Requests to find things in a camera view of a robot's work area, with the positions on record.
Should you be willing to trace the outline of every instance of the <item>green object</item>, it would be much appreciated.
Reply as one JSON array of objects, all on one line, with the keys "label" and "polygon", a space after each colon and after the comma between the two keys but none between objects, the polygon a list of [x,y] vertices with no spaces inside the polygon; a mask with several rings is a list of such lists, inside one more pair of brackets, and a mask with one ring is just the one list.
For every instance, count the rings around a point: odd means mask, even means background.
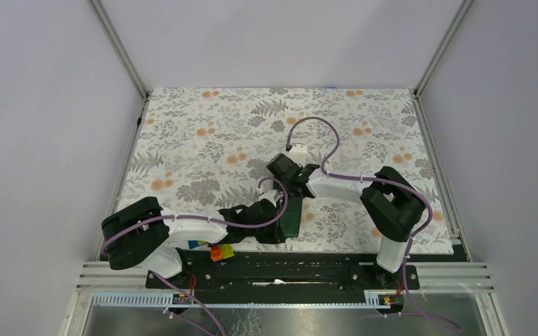
[{"label": "green object", "polygon": [[278,220],[286,238],[297,237],[300,233],[300,220],[302,219],[302,197],[288,197],[288,207],[284,215]]}]

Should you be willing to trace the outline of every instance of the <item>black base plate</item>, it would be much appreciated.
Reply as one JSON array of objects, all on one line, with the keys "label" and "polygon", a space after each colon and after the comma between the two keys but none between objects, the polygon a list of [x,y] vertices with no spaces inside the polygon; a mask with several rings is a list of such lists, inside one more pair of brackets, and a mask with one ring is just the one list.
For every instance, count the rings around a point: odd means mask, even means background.
[{"label": "black base plate", "polygon": [[[258,261],[253,258],[212,262],[198,260],[183,265],[183,272],[169,279],[180,288],[189,288],[189,276],[197,280],[197,298],[210,304],[328,304],[365,303],[364,290],[397,290],[401,280],[397,272],[388,283],[376,279],[381,269],[358,262]],[[279,279],[288,284],[269,284]],[[420,283],[414,266],[407,266],[410,290]],[[146,288],[167,288],[148,276]]]}]

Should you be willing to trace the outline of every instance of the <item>floral pattern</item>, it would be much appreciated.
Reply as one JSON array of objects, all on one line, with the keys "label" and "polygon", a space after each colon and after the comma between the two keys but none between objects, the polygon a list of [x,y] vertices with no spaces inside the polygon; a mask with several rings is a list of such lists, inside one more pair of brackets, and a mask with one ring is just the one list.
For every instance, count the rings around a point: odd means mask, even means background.
[{"label": "floral pattern", "polygon": [[[155,89],[120,206],[145,196],[156,196],[166,209],[202,213],[251,204],[257,181],[270,175],[265,165],[284,150],[290,127],[308,116],[326,118],[340,133],[331,171],[371,175],[389,165],[432,203],[434,220],[412,252],[452,253],[408,90]],[[318,163],[335,141],[312,120],[296,128],[293,142],[306,144],[308,162]],[[362,205],[305,199],[299,237],[278,245],[247,238],[234,249],[375,253],[380,238]]]}]

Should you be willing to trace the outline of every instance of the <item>purple cable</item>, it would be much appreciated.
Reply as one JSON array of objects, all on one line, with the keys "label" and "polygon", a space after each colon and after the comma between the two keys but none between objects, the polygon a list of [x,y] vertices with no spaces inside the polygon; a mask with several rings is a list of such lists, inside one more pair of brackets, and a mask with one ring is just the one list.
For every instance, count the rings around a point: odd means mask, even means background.
[{"label": "purple cable", "polygon": [[192,325],[193,327],[195,327],[195,328],[197,328],[197,329],[203,331],[205,334],[207,334],[207,335],[209,335],[209,336],[215,336],[214,333],[212,333],[212,332],[210,332],[209,330],[203,328],[203,326],[200,325],[199,323],[196,323],[195,321],[189,320],[188,318],[186,318],[186,317],[184,317],[184,316],[181,316],[180,314],[174,314],[174,313],[171,312],[171,313],[170,313],[170,318],[172,318],[172,317],[176,317],[176,318],[178,318],[178,319],[180,319],[180,320],[182,320],[182,321],[187,322],[188,324],[190,324],[190,325]]},{"label": "purple cable", "polygon": [[[284,205],[282,206],[282,209],[280,210],[280,212],[278,213],[278,215],[276,217],[274,217],[272,220],[269,220],[268,222],[261,223],[261,224],[255,224],[255,225],[246,225],[246,224],[238,224],[238,223],[227,222],[225,220],[215,219],[215,218],[209,219],[208,217],[205,217],[205,216],[196,216],[196,215],[183,215],[183,216],[178,216],[176,219],[177,220],[178,219],[198,219],[198,220],[202,220],[202,221],[211,221],[211,222],[218,223],[218,224],[224,224],[224,225],[228,225],[228,226],[235,226],[237,228],[241,227],[241,228],[245,228],[245,229],[257,229],[259,227],[261,228],[261,227],[265,227],[267,225],[271,225],[271,224],[275,223],[276,221],[278,221],[284,215],[284,212],[286,211],[287,204],[288,204],[288,195],[287,195],[287,191],[286,191],[286,188],[284,187],[283,183],[279,182],[276,178],[273,178],[273,177],[262,178],[258,182],[258,187],[260,188],[262,182],[265,182],[267,180],[271,180],[271,181],[276,182],[284,192]],[[138,222],[136,224],[133,224],[130,227],[127,227],[126,229],[124,229],[124,230],[120,231],[119,233],[115,234],[114,236],[110,237],[110,239],[106,240],[102,244],[102,248],[100,249],[100,253],[103,256],[106,256],[107,255],[106,249],[108,248],[108,246],[110,246],[110,244],[114,243],[118,238],[121,238],[122,236],[126,235],[127,233],[129,233],[129,232],[131,232],[133,230],[141,228],[142,226],[147,225],[147,224],[152,223],[152,222],[162,221],[162,220],[165,220],[165,219],[173,220],[174,217],[176,217],[176,216],[175,215],[157,216],[157,217],[152,217],[152,218],[143,220],[141,222]]]},{"label": "purple cable", "polygon": [[[329,154],[327,154],[325,156],[325,158],[321,161],[321,172],[323,172],[323,174],[327,175],[327,177],[335,177],[337,179],[340,178],[340,179],[349,180],[349,181],[372,181],[372,182],[386,183],[386,184],[389,184],[391,186],[398,187],[400,189],[406,190],[406,191],[414,194],[420,200],[420,202],[422,202],[424,204],[424,206],[428,210],[428,219],[424,222],[424,224],[422,224],[420,227],[418,227],[414,232],[412,232],[410,234],[409,240],[408,240],[408,243],[407,243],[407,248],[405,249],[403,262],[401,263],[401,274],[403,275],[403,287],[405,288],[405,293],[407,294],[407,298],[409,299],[409,301],[411,301],[411,303],[413,304],[415,309],[418,311],[418,313],[411,313],[411,314],[410,313],[404,313],[403,315],[414,315],[415,316],[416,314],[418,314],[418,315],[421,315],[424,318],[426,318],[428,321],[432,322],[435,326],[438,326],[438,327],[440,327],[440,328],[442,328],[444,330],[447,330],[447,331],[449,331],[451,333],[461,333],[463,331],[463,329],[461,328],[461,326],[458,323],[456,323],[456,322],[454,322],[454,321],[450,320],[449,318],[444,317],[442,315],[424,313],[420,309],[420,307],[415,303],[415,301],[413,300],[411,295],[409,294],[409,290],[408,290],[409,287],[407,286],[406,266],[407,266],[407,259],[409,258],[409,251],[411,250],[411,245],[413,243],[413,238],[418,233],[420,233],[423,229],[425,229],[430,224],[430,222],[432,221],[432,206],[430,205],[430,203],[428,202],[426,197],[424,197],[424,195],[422,195],[421,193],[419,193],[418,191],[416,191],[412,187],[408,187],[407,185],[404,185],[404,184],[401,184],[401,183],[398,183],[398,182],[395,182],[395,181],[391,181],[391,180],[387,180],[387,179],[383,179],[383,178],[381,179],[381,178],[378,178],[378,177],[370,177],[370,176],[360,177],[360,176],[343,175],[343,174],[332,174],[331,172],[326,170],[325,165],[326,165],[327,160],[331,156],[333,156],[333,154],[335,154],[335,152],[339,148],[339,145],[341,144],[339,133],[337,132],[335,127],[329,121],[327,121],[326,119],[323,119],[323,118],[320,118],[320,117],[306,117],[306,118],[302,118],[302,119],[298,120],[295,124],[293,124],[291,126],[291,129],[288,132],[288,136],[287,136],[287,140],[286,140],[286,147],[289,147],[289,144],[290,144],[290,141],[291,141],[291,135],[294,132],[294,128],[296,128],[296,126],[298,126],[301,122],[304,122],[306,120],[312,120],[312,119],[321,121],[321,122],[325,123],[327,126],[329,126],[331,128],[331,130],[333,130],[333,133],[335,134],[335,138],[337,139],[337,142],[335,143],[335,147],[333,148],[333,150],[331,152],[329,152]],[[450,328],[450,327],[448,327],[446,325],[444,326],[444,325],[442,325],[440,323],[437,323],[433,319],[441,319],[443,321],[447,321],[451,325],[453,325],[455,328]]]},{"label": "purple cable", "polygon": [[[197,299],[194,295],[191,295],[190,293],[176,287],[175,285],[171,284],[168,280],[164,279],[163,276],[159,275],[158,273],[154,272],[154,271],[151,271],[151,273],[153,275],[155,275],[158,280],[160,280],[161,282],[163,282],[166,286],[176,290],[176,291],[179,291],[180,293],[183,293],[184,295],[186,295],[186,297],[190,298],[192,301],[195,301],[197,302],[198,305],[201,306],[201,308],[203,308],[203,310],[205,310],[205,312],[207,313],[207,315],[209,315],[209,317],[212,318],[212,320],[215,322],[217,328],[219,328],[219,332],[223,335],[223,336],[226,336],[226,331],[223,329],[223,327],[221,326],[221,323],[219,323],[217,317],[215,317],[215,315],[212,313],[211,310],[209,310],[209,308],[207,308],[207,306],[205,306],[203,304],[203,302],[201,302],[199,299]],[[196,322],[193,322],[191,320],[188,320],[187,318],[184,318],[184,321],[187,322],[187,323],[190,323],[192,324],[193,326],[203,330],[204,332],[208,332],[209,334],[208,335],[211,335],[213,336],[213,334],[211,334],[209,331],[207,331],[207,329],[203,328],[200,324],[196,323]]]}]

